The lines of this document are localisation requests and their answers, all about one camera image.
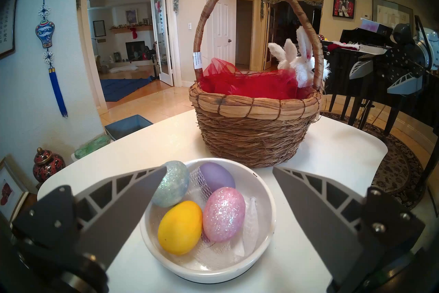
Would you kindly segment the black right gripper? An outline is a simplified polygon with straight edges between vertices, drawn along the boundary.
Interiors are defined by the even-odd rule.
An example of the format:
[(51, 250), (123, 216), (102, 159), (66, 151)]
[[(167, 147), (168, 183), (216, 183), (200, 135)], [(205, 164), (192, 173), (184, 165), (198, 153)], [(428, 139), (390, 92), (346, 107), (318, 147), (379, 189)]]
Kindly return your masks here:
[[(420, 91), (425, 75), (425, 56), (418, 46), (395, 46), (386, 53), (374, 56), (374, 67), (390, 83), (388, 94), (409, 95)], [(358, 61), (349, 79), (359, 79), (373, 72), (373, 61)]]

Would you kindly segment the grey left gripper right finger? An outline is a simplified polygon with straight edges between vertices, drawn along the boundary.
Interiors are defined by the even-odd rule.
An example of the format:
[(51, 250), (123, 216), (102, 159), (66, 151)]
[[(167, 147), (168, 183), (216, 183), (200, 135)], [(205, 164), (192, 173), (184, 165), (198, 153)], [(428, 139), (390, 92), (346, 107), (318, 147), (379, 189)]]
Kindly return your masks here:
[(365, 196), (330, 178), (274, 167), (283, 194), (332, 276), (329, 286), (398, 286), (424, 255), (425, 224), (390, 194)]

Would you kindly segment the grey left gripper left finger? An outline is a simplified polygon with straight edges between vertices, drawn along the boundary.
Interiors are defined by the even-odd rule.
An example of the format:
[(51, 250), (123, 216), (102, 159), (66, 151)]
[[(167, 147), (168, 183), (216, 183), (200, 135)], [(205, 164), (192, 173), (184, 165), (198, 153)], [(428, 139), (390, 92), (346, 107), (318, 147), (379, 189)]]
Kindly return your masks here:
[(137, 226), (166, 175), (166, 166), (103, 179), (76, 195), (61, 185), (19, 215), (13, 226), (27, 263), (107, 270)]

